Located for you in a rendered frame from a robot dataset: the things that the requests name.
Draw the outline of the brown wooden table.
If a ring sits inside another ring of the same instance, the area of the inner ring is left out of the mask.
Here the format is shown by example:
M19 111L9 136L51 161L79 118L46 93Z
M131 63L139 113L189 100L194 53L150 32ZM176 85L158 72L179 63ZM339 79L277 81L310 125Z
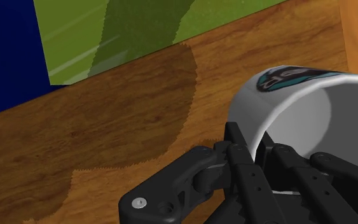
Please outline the brown wooden table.
M287 0L0 113L0 224L119 224L120 197L224 135L281 64L358 72L358 1Z

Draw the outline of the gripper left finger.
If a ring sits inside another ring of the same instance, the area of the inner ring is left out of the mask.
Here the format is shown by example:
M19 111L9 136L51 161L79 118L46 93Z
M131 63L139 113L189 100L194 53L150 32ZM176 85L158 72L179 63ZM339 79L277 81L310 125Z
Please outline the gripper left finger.
M120 224L181 224L223 189L205 224L287 224L266 177L235 122L213 148L196 146L121 197Z

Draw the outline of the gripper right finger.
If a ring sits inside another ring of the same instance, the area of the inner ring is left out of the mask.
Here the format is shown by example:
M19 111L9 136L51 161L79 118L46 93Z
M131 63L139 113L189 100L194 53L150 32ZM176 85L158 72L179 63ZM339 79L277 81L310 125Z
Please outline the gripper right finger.
M358 224L358 166L325 152L301 157L263 136L255 163L256 224Z

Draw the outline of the white mug with teal print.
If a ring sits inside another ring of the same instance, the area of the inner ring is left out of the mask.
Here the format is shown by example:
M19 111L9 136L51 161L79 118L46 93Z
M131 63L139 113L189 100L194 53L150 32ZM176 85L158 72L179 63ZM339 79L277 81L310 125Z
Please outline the white mug with teal print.
M302 66L266 69L231 100L252 156L264 133L302 157L323 151L358 165L358 74Z

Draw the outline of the green streaked block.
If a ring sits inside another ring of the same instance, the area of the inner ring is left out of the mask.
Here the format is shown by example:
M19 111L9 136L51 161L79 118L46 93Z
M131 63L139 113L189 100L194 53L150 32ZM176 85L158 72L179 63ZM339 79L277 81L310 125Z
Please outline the green streaked block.
M69 85L285 0L34 0L52 85Z

